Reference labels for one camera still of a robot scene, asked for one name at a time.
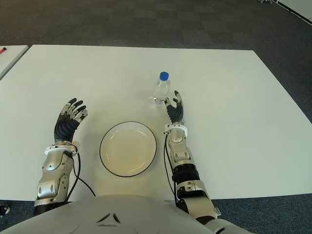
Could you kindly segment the robot left hand black silver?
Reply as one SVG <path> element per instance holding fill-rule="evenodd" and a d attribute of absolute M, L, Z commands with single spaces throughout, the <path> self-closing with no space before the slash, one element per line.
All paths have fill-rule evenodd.
<path fill-rule="evenodd" d="M 88 111 L 83 101 L 77 101 L 76 98 L 69 100 L 62 108 L 54 128 L 54 140 L 58 141 L 73 141 L 73 136 L 81 124 L 87 117 Z"/>

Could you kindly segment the robot right hand black silver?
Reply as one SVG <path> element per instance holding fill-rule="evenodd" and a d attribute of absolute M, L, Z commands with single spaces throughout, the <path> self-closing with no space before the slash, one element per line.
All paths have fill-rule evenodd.
<path fill-rule="evenodd" d="M 164 103 L 167 109 L 167 114 L 172 122 L 184 124 L 184 108 L 183 108 L 183 102 L 182 97 L 180 93 L 177 90 L 174 90 L 175 97 L 173 98 L 173 101 L 175 102 L 175 107 L 171 104 L 168 97 L 165 98 Z"/>

